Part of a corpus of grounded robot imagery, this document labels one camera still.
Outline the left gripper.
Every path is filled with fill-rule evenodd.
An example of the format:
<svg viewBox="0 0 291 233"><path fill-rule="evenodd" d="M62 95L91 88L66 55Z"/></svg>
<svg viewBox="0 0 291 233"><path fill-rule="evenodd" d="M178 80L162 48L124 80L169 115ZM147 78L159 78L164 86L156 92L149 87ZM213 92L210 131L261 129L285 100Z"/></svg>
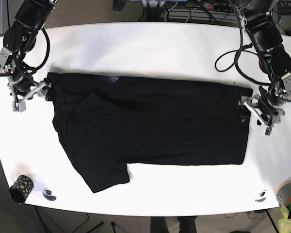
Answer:
<svg viewBox="0 0 291 233"><path fill-rule="evenodd" d="M257 118L257 124L266 127L265 135L271 135L274 125L280 123L281 116L285 115L285 111L280 108L283 103L275 102L271 92L266 89L260 89L259 94L251 97L241 96L238 104L239 121L249 123L253 114Z"/></svg>

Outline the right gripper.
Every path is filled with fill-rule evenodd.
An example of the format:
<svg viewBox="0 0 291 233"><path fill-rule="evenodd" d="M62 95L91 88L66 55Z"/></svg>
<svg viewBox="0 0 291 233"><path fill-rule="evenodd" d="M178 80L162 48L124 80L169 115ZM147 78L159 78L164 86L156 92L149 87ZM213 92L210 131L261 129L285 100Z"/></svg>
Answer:
<svg viewBox="0 0 291 233"><path fill-rule="evenodd" d="M13 77L10 77L10 95L13 97L13 112L21 113L26 110L26 101L31 100L34 95L44 98L45 101L52 101L52 84L45 81L37 83L24 77L14 81Z"/></svg>

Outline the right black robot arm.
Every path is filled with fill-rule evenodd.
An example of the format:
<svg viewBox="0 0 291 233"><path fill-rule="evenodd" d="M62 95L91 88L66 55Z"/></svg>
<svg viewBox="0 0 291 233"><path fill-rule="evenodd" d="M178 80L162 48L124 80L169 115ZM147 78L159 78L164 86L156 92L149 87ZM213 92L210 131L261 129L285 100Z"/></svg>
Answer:
<svg viewBox="0 0 291 233"><path fill-rule="evenodd" d="M51 88L49 82L36 82L33 75L47 62L50 54L50 40L44 24L53 11L54 0L26 0L19 8L15 21L8 25L3 37L3 48L0 51L0 77L8 79L8 87L13 97L13 111L26 110L26 101L34 95L46 97ZM36 37L42 32L46 39L46 54L42 63L32 67L24 62L24 58L35 44Z"/></svg>

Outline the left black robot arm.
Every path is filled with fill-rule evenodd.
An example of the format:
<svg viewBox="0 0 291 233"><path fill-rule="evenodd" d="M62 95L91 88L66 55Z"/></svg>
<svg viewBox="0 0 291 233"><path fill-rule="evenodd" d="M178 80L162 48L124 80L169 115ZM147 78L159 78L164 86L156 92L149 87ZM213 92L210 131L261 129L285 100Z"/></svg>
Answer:
<svg viewBox="0 0 291 233"><path fill-rule="evenodd" d="M235 67L242 77L259 87L259 94L242 96L239 107L253 113L258 125L265 125L265 134L270 135L285 114L283 104L291 102L291 57L284 49L271 13L277 1L231 0L229 4L240 30L240 47L234 50L234 61L229 67ZM241 71L238 59L249 48L255 49L253 54L258 57L259 67L267 74L269 83L258 82Z"/></svg>

